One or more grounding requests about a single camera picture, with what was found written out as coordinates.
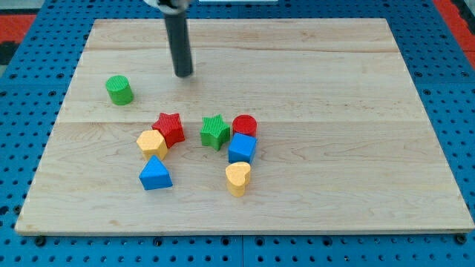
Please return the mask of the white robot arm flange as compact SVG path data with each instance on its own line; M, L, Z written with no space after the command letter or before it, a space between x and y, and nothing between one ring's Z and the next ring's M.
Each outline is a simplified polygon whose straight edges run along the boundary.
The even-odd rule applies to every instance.
M157 8L166 15L177 15L185 12L191 0L143 0L148 6Z

